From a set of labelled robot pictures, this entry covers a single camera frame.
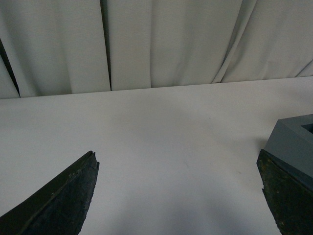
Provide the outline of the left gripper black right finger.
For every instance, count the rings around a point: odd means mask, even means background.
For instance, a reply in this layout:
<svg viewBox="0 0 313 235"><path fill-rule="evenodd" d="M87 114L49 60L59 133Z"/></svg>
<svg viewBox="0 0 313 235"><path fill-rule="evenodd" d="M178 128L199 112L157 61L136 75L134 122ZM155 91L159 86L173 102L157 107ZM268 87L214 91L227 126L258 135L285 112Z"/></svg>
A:
<svg viewBox="0 0 313 235"><path fill-rule="evenodd" d="M257 167L263 194L283 235L313 233L313 179L262 149Z"/></svg>

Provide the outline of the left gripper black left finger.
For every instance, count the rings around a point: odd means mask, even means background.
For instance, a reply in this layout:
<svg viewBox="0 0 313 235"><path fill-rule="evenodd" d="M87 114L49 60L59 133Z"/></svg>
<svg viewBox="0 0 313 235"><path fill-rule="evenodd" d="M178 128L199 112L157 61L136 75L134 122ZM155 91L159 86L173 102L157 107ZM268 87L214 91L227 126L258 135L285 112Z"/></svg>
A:
<svg viewBox="0 0 313 235"><path fill-rule="evenodd" d="M99 162L89 151L1 216L2 235L77 235L93 197Z"/></svg>

